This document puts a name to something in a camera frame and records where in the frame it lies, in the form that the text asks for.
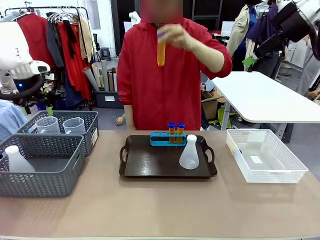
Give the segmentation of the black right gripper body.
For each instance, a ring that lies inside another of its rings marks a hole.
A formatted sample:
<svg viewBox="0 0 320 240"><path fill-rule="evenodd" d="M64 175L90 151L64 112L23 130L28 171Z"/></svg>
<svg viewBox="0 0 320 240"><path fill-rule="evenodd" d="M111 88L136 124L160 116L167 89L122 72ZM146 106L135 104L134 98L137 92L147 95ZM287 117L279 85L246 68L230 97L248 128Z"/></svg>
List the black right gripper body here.
<svg viewBox="0 0 320 240"><path fill-rule="evenodd" d="M286 35L283 32L276 33L263 42L259 47L253 51L253 59L258 60L265 55L273 52L283 45Z"/></svg>

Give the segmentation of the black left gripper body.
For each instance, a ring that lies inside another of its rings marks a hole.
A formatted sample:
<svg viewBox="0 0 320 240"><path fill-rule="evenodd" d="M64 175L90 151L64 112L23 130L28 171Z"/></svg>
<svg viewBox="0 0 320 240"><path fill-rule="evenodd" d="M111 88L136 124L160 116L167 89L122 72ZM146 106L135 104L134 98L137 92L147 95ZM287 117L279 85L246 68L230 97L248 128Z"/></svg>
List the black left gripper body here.
<svg viewBox="0 0 320 240"><path fill-rule="evenodd" d="M19 98L13 101L13 103L20 107L26 107L29 103L40 103L45 107L51 107L51 101L46 94L37 93L31 96L27 96L24 98Z"/></svg>

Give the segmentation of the person's left hand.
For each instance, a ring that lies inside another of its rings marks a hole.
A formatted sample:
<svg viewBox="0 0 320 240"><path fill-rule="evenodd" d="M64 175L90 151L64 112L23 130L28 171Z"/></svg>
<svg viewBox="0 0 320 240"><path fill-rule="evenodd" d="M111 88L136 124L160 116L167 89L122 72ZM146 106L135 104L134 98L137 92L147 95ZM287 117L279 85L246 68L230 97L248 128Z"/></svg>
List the person's left hand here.
<svg viewBox="0 0 320 240"><path fill-rule="evenodd" d="M197 46L197 40L180 24L165 24L161 26L157 30L157 41L159 44L169 44L189 52L192 52Z"/></svg>

